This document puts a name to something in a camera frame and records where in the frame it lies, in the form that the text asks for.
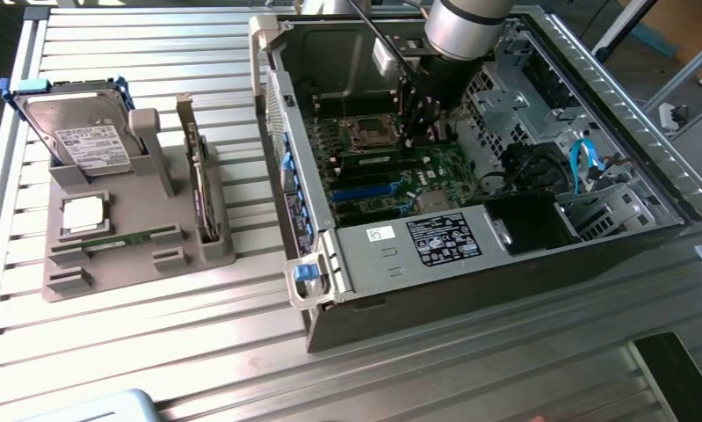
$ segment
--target motherboard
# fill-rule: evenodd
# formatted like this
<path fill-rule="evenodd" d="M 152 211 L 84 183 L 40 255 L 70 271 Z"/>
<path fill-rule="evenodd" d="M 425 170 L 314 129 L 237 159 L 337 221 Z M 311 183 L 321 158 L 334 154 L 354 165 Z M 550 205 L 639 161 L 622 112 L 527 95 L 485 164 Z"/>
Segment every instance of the motherboard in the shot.
<path fill-rule="evenodd" d="M 393 113 L 305 120 L 326 199 L 339 227 L 461 207 L 474 177 L 454 140 L 406 149 Z"/>

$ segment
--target metal work surface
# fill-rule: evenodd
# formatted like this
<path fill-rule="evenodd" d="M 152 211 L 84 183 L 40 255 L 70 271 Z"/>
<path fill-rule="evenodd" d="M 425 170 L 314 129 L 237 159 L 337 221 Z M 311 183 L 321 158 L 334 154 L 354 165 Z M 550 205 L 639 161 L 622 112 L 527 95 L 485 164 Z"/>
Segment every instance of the metal work surface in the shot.
<path fill-rule="evenodd" d="M 164 420 L 665 420 L 626 344 L 673 330 L 702 369 L 702 235 L 575 287 L 305 353 L 249 92 L 256 11 L 54 10 L 48 24 L 25 23 L 13 76 L 122 74 L 136 106 L 161 112 L 164 144 L 182 137 L 173 97 L 194 94 L 220 152 L 238 260 L 44 302 L 48 153 L 6 109 L 0 421 L 129 388 L 148 392 Z"/>

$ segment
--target warning label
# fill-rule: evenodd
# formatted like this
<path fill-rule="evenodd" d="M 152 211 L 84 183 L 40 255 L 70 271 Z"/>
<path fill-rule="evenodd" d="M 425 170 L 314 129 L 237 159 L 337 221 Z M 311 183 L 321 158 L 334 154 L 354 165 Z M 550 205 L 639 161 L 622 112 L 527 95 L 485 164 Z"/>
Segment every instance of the warning label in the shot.
<path fill-rule="evenodd" d="M 56 136 L 82 170 L 129 163 L 113 125 L 57 130 Z"/>
<path fill-rule="evenodd" d="M 407 231 L 425 266 L 438 266 L 482 254 L 459 213 L 409 222 Z"/>

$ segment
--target green circuit board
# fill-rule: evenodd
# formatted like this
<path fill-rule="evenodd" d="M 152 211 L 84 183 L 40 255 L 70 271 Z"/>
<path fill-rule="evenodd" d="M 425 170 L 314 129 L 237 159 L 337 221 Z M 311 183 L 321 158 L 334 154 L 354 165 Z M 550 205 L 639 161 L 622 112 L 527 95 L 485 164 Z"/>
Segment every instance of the green circuit board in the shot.
<path fill-rule="evenodd" d="M 385 114 L 355 116 L 351 119 L 355 122 L 371 119 L 387 121 L 389 128 L 394 121 L 394 117 Z M 377 219 L 426 214 L 426 209 L 417 199 L 422 194 L 434 191 L 443 192 L 439 195 L 446 196 L 451 208 L 461 207 L 473 197 L 474 177 L 470 163 L 457 142 L 419 146 L 403 155 L 393 143 L 381 144 L 378 139 L 382 138 L 377 138 L 373 148 L 366 148 L 358 141 L 357 125 L 353 126 L 342 119 L 306 120 L 326 199 L 341 227 L 375 222 Z M 397 170 L 394 166 L 401 164 L 403 168 Z M 337 183 L 341 183 L 338 173 L 345 172 L 345 175 L 349 171 L 365 172 L 369 169 L 370 174 L 358 178 L 343 178 L 342 183 L 365 180 L 365 176 L 386 179 L 389 184 L 394 185 L 394 193 L 334 200 L 333 193 L 337 191 L 365 188 L 363 183 L 337 188 Z"/>

